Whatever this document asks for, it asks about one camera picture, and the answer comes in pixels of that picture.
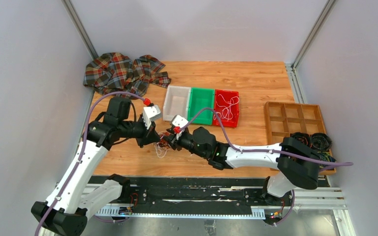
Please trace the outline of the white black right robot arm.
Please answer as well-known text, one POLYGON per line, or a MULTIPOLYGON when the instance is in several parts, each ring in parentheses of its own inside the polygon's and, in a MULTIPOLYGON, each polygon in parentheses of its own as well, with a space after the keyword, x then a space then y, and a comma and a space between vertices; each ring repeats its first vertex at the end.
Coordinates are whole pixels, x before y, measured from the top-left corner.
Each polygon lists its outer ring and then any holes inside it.
POLYGON ((285 137, 282 143, 267 146, 238 146, 222 143, 203 127, 180 131, 169 129, 161 140, 173 150, 186 149, 207 160, 218 170, 240 167, 267 167, 278 170, 267 177, 263 185, 262 199, 268 205, 276 204, 285 193, 296 187, 314 190, 318 186, 318 153, 294 138, 285 137))

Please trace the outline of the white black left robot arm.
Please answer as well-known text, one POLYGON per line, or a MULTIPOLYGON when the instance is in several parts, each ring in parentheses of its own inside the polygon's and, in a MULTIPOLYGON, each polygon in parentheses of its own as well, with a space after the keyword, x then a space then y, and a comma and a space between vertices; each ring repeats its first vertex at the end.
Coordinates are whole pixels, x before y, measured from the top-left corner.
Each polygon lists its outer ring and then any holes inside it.
POLYGON ((160 141, 155 120, 160 108, 149 99, 141 98, 144 108, 140 116, 128 120, 134 109, 128 98, 113 97, 108 108, 86 127, 78 152, 59 184, 44 202, 35 202, 31 213, 38 221, 35 235, 41 229, 60 236, 79 236, 88 221, 109 202, 126 203, 131 197, 128 178, 113 174, 101 186, 82 196, 94 170, 120 139, 135 139, 139 147, 160 141))

